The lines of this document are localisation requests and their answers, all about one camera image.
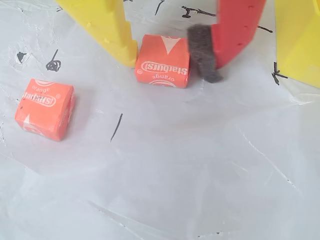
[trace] white paper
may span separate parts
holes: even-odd
[[[185,37],[211,0],[125,1],[133,38]],[[52,0],[0,1],[0,239],[300,240],[320,237],[320,91],[271,73],[275,7],[210,84],[137,83]],[[58,72],[46,64],[56,50]],[[26,53],[22,63],[17,53]],[[14,115],[31,78],[73,85],[65,140]],[[112,142],[120,115],[122,121]]]

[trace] wrinkled plastic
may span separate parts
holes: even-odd
[[[133,38],[212,24],[209,0],[125,1]],[[182,17],[190,9],[191,18]],[[0,2],[0,239],[318,239],[320,91],[271,73],[274,2],[209,84],[137,83],[57,4]],[[46,69],[55,51],[58,72]],[[22,63],[19,52],[26,53]],[[66,139],[14,121],[31,78],[73,85]],[[119,118],[123,114],[114,138]]]

